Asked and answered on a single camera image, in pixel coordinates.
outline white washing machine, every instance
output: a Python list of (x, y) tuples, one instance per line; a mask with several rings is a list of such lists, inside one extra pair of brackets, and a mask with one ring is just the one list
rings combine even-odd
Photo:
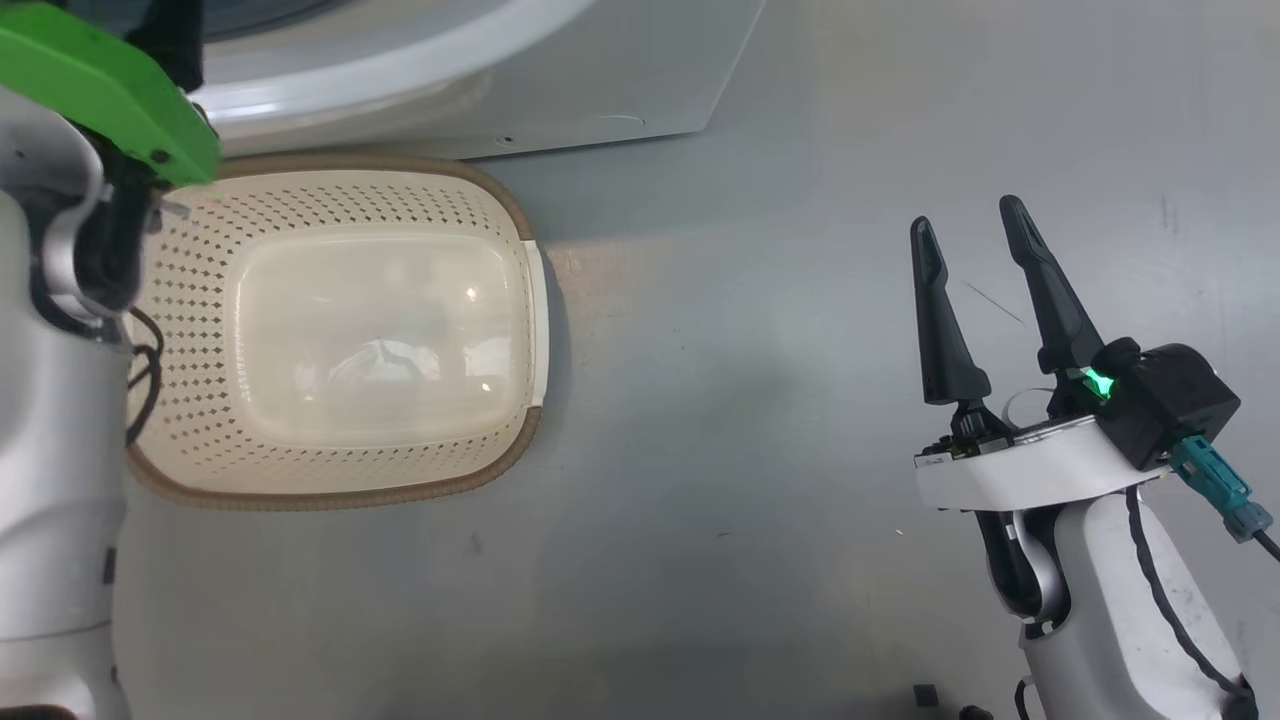
[[(479, 158), (701, 129), (764, 0), (205, 0), (224, 151)], [(73, 0), (113, 28), (146, 0)]]

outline cable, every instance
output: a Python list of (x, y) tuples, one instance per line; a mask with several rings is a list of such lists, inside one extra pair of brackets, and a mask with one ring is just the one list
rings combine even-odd
[(1258, 541), (1258, 544), (1261, 544), (1263, 550), (1270, 552), (1271, 557), (1275, 557), (1277, 561), (1280, 561), (1280, 546), (1276, 544), (1276, 541), (1271, 539), (1271, 536), (1268, 536), (1266, 530), (1258, 530), (1253, 533), (1253, 539)]
[(1030, 720), (1030, 715), (1027, 714), (1027, 680), (1018, 680), (1018, 688), (1014, 689), (1014, 707), (1018, 708), (1018, 720)]
[(1169, 623), (1169, 626), (1174, 630), (1174, 639), (1178, 641), (1183, 652), (1196, 661), (1196, 666), (1199, 667), (1199, 671), (1203, 673), (1210, 680), (1217, 683), (1217, 687), (1222, 688), (1222, 692), (1229, 693), (1231, 697), (1252, 697), (1253, 691), (1233, 683), (1226, 679), (1226, 675), (1220, 673), (1217, 667), (1213, 667), (1213, 664), (1210, 662), (1208, 657), (1204, 657), (1201, 648), (1196, 647), (1196, 643), (1192, 642), (1190, 635), (1187, 634), (1187, 628), (1183, 626), (1183, 621), (1179, 620), (1178, 614), (1174, 612), (1174, 607), (1169, 602), (1169, 596), (1165, 594), (1165, 588), (1160, 584), (1160, 575), (1156, 574), (1156, 561), (1151, 557), (1151, 546), (1147, 544), (1147, 534), (1142, 530), (1142, 510), (1138, 507), (1138, 486), (1129, 486), (1125, 488), (1124, 501), (1125, 507), (1129, 509), (1129, 536), (1133, 538), (1133, 544), (1138, 551), (1138, 566), (1142, 568), (1142, 574), (1147, 578), (1147, 584), (1151, 585), (1151, 597), (1155, 598), (1156, 607), (1165, 618), (1165, 621)]
[(142, 428), (147, 424), (147, 419), (151, 418), (151, 411), (156, 407), (156, 401), (160, 400), (160, 354), (164, 352), (164, 334), (160, 333), (160, 327), (156, 325), (155, 320), (137, 307), (131, 307), (129, 314), (146, 325), (147, 331), (155, 336), (156, 343), (155, 347), (150, 345), (133, 346), (134, 355), (146, 356), (147, 366), (129, 379), (129, 389), (133, 389), (134, 386), (141, 383), (148, 375), (151, 377), (151, 384), (147, 386), (147, 397), (142, 401), (142, 407), (138, 409), (138, 415), (124, 432), (124, 447), (129, 447), (137, 442), (138, 436), (142, 434)]
[(1019, 397), (1027, 395), (1028, 392), (1030, 392), (1033, 389), (1038, 389), (1041, 392), (1047, 392), (1047, 393), (1052, 393), (1053, 392), (1053, 388), (1051, 388), (1051, 387), (1024, 387), (1023, 389), (1015, 392), (1014, 395), (1010, 395), (1009, 400), (1005, 401), (1005, 407), (1000, 410), (1000, 419), (1004, 420), (1005, 424), (1009, 425), (1010, 429), (1012, 429), (1012, 430), (1016, 432), (1016, 430), (1019, 430), (1021, 428), (1019, 428), (1018, 425), (1015, 425), (1014, 421), (1009, 419), (1009, 409), (1014, 405), (1015, 400), (1018, 400)]

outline floor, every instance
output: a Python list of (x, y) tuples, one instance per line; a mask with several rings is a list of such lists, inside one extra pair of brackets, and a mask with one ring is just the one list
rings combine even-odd
[[(1263, 0), (774, 0), (703, 133), (484, 163), (553, 275), (534, 446), (378, 510), (131, 487), (137, 717), (1011, 717), (978, 529), (913, 486), (947, 411), (919, 400), (908, 227), (932, 218), (1002, 402), (1044, 384), (996, 208), (1020, 195), (1103, 337), (1192, 345), (1244, 397), (1219, 446), (1280, 511), (1276, 77)], [(1151, 496), (1275, 685), (1280, 569)]]

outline perforated basket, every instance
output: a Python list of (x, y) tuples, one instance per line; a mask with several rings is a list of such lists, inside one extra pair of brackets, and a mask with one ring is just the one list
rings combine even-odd
[(129, 452), (145, 487), (204, 507), (360, 507), (479, 487), (527, 447), (545, 282), (495, 181), (434, 160), (275, 156), (168, 200), (187, 217), (148, 237), (137, 304), (165, 340)]

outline basket rim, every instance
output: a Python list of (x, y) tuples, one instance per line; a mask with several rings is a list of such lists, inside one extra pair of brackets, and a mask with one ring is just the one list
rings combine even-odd
[[(452, 160), (344, 152), (261, 155), (228, 160), (219, 172), (218, 179), (308, 170), (387, 170), (460, 178), (486, 191), (502, 205), (516, 225), (520, 242), (534, 240), (529, 218), (502, 183), (476, 168)], [(541, 414), (540, 406), (526, 407), (524, 424), (516, 433), (515, 441), (489, 465), (466, 475), (430, 483), (349, 492), (219, 492), (193, 488), (174, 480), (156, 468), (137, 443), (125, 451), (125, 468), (138, 484), (152, 493), (179, 505), (209, 510), (316, 511), (397, 505), (457, 495), (495, 480), (516, 464), (516, 460), (532, 442), (541, 421)]]

